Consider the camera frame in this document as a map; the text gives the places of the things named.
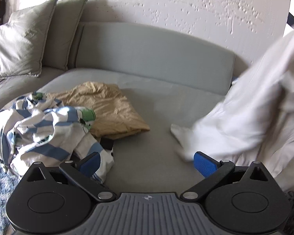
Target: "sofa seat cushion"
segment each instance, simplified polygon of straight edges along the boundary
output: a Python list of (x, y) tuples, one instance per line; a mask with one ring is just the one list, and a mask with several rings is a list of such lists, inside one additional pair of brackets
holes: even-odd
[(63, 70), (43, 67), (38, 78), (31, 76), (16, 76), (0, 79), (0, 109), (14, 98), (38, 88), (50, 82), (63, 73)]
[(223, 96), (160, 80), (97, 69), (73, 69), (39, 91), (60, 92), (86, 81), (117, 84), (150, 132), (114, 142), (115, 164), (105, 184), (114, 192), (181, 192), (203, 177), (192, 163), (174, 152), (180, 147), (170, 134), (172, 123), (191, 126)]

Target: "white cloth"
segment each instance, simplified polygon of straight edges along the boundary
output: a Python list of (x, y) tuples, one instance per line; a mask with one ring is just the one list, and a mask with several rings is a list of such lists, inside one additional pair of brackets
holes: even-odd
[(171, 132), (192, 160), (201, 151), (239, 166), (261, 161), (284, 190), (294, 189), (294, 31), (278, 40), (192, 129)]
[(113, 165), (111, 153), (90, 134), (93, 110), (64, 106), (43, 93), (20, 96), (0, 110), (0, 163), (5, 172), (20, 178), (35, 161), (46, 167), (69, 160), (73, 151), (83, 159), (100, 154), (93, 178), (103, 182)]

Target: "textured wall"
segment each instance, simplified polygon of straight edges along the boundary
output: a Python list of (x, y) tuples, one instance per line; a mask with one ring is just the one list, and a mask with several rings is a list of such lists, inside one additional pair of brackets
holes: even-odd
[[(19, 0), (20, 9), (45, 0)], [(155, 25), (209, 40), (257, 59), (283, 35), (290, 0), (90, 0), (84, 21)]]

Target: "gray ribbed plate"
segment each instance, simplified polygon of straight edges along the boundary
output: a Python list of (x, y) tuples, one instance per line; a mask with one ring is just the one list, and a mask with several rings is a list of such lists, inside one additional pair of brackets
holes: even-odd
[(97, 205), (79, 227), (62, 235), (226, 235), (212, 224), (195, 203), (174, 193), (122, 193), (110, 203)]

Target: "gray pillow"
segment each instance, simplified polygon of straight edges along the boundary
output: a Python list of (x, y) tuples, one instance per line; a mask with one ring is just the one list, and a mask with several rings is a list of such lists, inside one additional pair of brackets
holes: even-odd
[(0, 26), (0, 78), (38, 77), (47, 33), (57, 0), (15, 11)]
[(58, 1), (48, 31), (43, 66), (61, 70), (68, 69), (71, 45), (87, 1)]

